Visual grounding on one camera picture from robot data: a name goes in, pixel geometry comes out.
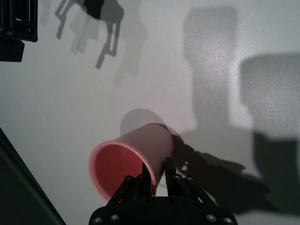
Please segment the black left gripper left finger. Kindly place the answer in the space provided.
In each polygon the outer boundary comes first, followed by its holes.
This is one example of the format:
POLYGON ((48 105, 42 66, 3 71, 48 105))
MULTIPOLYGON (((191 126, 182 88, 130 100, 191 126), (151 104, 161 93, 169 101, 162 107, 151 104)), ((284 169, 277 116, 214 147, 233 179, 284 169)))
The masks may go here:
POLYGON ((113 194, 107 206, 114 206, 123 201, 143 199, 152 195, 151 177, 146 165, 142 164, 142 173, 136 177, 128 175, 113 194))

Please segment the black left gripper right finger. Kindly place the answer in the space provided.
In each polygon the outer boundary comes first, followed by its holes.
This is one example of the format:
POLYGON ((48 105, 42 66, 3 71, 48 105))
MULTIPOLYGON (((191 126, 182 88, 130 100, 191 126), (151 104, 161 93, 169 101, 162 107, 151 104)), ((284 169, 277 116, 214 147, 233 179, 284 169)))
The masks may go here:
POLYGON ((173 157, 165 158, 165 181, 169 197, 185 198, 199 201, 208 206, 217 206, 205 190, 196 183, 193 177, 182 177, 180 174, 176 173, 173 157))

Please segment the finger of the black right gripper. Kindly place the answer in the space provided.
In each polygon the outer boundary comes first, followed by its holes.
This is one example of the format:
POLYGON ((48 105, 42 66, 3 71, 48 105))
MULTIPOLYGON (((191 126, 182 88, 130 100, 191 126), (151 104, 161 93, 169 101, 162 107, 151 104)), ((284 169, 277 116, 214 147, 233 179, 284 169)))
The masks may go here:
POLYGON ((0 60, 21 62, 25 41, 38 40, 38 2, 0 1, 0 60))

